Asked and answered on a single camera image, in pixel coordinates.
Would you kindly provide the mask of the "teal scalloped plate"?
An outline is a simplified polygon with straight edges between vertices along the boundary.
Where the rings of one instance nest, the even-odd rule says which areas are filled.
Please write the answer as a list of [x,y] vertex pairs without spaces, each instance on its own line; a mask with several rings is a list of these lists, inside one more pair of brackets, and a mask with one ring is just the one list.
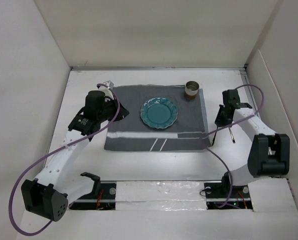
[[150,128],[166,129],[177,120],[178,108],[168,98],[154,97],[141,106],[140,118]]

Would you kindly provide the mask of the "silver knife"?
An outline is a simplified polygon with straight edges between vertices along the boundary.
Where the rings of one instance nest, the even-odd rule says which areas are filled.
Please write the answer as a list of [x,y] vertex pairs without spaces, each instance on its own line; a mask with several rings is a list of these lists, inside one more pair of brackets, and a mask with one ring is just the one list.
[[231,140],[235,144],[236,143],[236,140],[235,140],[235,137],[233,135],[232,128],[229,127],[228,130],[229,130],[229,134],[230,134]]

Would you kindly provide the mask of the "silver fork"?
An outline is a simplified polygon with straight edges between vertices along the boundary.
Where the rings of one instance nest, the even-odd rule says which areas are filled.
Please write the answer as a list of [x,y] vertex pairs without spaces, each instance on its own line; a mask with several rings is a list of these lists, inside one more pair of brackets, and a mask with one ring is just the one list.
[[217,135],[217,130],[218,130],[218,126],[216,127],[216,132],[215,132],[214,135],[213,135],[212,142],[211,142],[211,145],[210,145],[211,147],[214,146],[214,144],[215,144],[216,135]]

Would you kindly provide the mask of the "metal cup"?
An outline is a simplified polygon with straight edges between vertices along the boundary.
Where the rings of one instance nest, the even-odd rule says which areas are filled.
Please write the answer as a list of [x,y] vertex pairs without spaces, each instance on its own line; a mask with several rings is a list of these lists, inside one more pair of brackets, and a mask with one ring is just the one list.
[[188,81],[185,84],[184,94],[188,99],[194,99],[200,89],[200,85],[196,81]]

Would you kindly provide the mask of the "grey cloth placemat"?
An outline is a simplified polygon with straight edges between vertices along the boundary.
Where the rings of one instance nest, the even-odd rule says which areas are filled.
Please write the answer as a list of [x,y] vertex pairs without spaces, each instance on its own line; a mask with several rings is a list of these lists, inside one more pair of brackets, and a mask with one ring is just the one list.
[[104,149],[115,152],[195,152],[211,146],[204,92],[183,85],[126,85],[114,89],[129,114],[114,122]]

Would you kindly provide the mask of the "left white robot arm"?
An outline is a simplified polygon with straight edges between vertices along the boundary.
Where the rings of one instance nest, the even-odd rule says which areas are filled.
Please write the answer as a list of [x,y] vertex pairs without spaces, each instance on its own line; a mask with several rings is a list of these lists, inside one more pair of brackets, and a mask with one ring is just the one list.
[[129,114],[111,90],[92,90],[68,126],[60,151],[33,180],[21,185],[25,209],[50,221],[59,221],[68,206],[87,195],[96,198],[101,192],[101,179],[89,172],[79,175],[78,182],[67,183],[66,177],[83,149],[91,142],[105,121],[116,122]]

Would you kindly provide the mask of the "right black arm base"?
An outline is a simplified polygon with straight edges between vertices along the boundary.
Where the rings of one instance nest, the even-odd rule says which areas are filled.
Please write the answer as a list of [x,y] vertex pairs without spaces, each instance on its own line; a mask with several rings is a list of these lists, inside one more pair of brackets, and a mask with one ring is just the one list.
[[208,210],[252,210],[253,205],[248,185],[233,186],[229,177],[223,176],[221,181],[208,181],[203,184],[200,196],[206,199]]

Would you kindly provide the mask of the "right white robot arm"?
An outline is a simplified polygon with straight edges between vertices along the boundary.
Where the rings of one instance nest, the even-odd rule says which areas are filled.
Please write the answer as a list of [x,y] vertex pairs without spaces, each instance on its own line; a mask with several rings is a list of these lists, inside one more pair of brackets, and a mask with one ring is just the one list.
[[249,103],[241,102],[236,89],[222,92],[223,104],[215,119],[218,128],[238,123],[252,141],[246,164],[226,172],[220,184],[220,191],[226,197],[232,197],[239,187],[258,179],[285,176],[290,170],[290,138],[269,128],[256,116]]

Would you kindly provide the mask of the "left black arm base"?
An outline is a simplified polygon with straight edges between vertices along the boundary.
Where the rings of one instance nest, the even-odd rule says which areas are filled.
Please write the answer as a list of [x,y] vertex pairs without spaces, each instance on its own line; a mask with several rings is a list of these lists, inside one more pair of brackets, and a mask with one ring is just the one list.
[[111,211],[116,209],[117,183],[115,181],[101,181],[100,177],[92,173],[83,172],[82,177],[93,181],[92,191],[70,203],[70,210]]

